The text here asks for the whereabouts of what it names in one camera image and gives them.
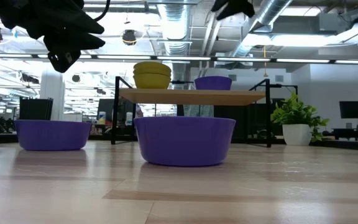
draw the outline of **office desk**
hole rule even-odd
[[[338,140],[339,138],[358,138],[358,130],[349,128],[334,128],[334,136],[335,140]]]

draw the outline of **purple bowl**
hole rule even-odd
[[[210,76],[194,80],[197,90],[230,90],[231,78]]]
[[[136,118],[142,157],[166,166],[211,166],[227,156],[236,121],[226,118]]]
[[[19,144],[31,151],[76,150],[85,146],[91,123],[71,121],[17,120]]]

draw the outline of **black metal frame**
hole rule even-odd
[[[254,85],[254,87],[250,88],[249,91],[255,90],[257,91],[257,88],[259,86],[265,86],[265,97],[266,97],[266,146],[267,147],[272,147],[272,122],[270,120],[270,88],[272,87],[272,85],[270,84],[270,79],[266,78],[264,80],[262,80],[260,83]],[[247,129],[246,127],[247,122],[244,122],[244,130]],[[248,138],[248,133],[247,131],[244,131],[245,136],[244,136],[244,141],[247,142],[247,138]]]
[[[123,84],[125,84],[126,86],[128,86],[128,88],[132,88],[130,84],[128,84],[128,82],[126,82],[123,78],[121,78],[120,76],[116,76],[116,87],[115,87],[115,92],[114,92],[114,106],[113,106],[113,111],[112,111],[112,125],[111,125],[111,144],[116,144],[116,140],[117,140],[117,122],[118,122],[118,103],[119,103],[119,84],[120,82],[122,82]],[[132,131],[131,131],[131,140],[130,141],[135,141],[136,137],[135,137],[135,116],[136,116],[136,104],[134,103],[133,107],[132,107]]]
[[[132,88],[130,86],[130,84],[128,84],[123,78],[116,77],[116,87],[115,87],[115,92],[114,92],[114,108],[113,108],[113,112],[112,112],[111,144],[116,144],[116,140],[117,140],[116,131],[117,131],[117,120],[118,120],[118,102],[119,102],[119,83],[120,82],[123,82],[123,84],[128,86],[128,88]],[[266,79],[262,80],[260,83],[256,84],[251,89],[249,89],[249,91],[252,91],[252,90],[256,91],[257,87],[259,87],[259,86],[266,87],[266,89],[265,89],[266,109],[267,109],[267,112],[266,112],[266,131],[267,131],[266,145],[267,145],[267,147],[272,147],[272,137],[270,135],[270,133],[272,132],[272,124],[271,124],[271,120],[270,120],[270,88],[275,88],[275,86],[271,85],[270,79],[266,78]],[[133,120],[135,119],[135,114],[136,114],[136,104],[134,103],[133,112],[132,112],[132,139],[131,139],[131,141],[136,140],[135,123],[133,122]],[[247,122],[245,120],[244,121],[244,130],[246,130],[246,125],[247,125]],[[245,133],[245,136],[244,136],[244,143],[248,143],[247,142],[247,133]]]
[[[298,94],[298,86],[297,85],[281,85],[281,84],[270,84],[271,88],[281,88],[281,87],[293,87],[295,89],[295,93]]]

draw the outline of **yellow bowl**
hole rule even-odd
[[[137,88],[166,89],[169,86],[171,78],[166,75],[144,73],[134,75],[134,80]]]
[[[142,69],[135,69],[134,70],[134,75],[141,75],[141,74],[145,74],[145,73],[153,73],[153,74],[160,74],[160,75],[165,75],[168,77],[171,77],[171,73],[166,71],[165,69],[161,69],[161,68],[142,68]]]
[[[136,65],[134,65],[135,70],[143,70],[145,68],[159,68],[167,71],[168,73],[172,72],[170,67],[159,62],[139,62]]]

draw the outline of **bowl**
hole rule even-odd
[[[30,151],[81,149],[90,135],[91,123],[71,121],[17,120],[19,144]]]
[[[171,78],[161,74],[143,73],[134,75],[134,80],[137,88],[166,89]]]
[[[134,70],[134,75],[141,75],[145,73],[160,74],[171,77],[171,73],[162,68],[142,68]]]
[[[165,70],[167,73],[172,72],[170,67],[159,62],[139,62],[134,65],[135,70],[143,70],[147,68],[159,68]]]
[[[194,80],[197,90],[230,90],[231,89],[231,78],[210,76],[202,77]]]
[[[165,166],[211,166],[227,156],[236,123],[227,118],[146,117],[135,120],[142,157]]]

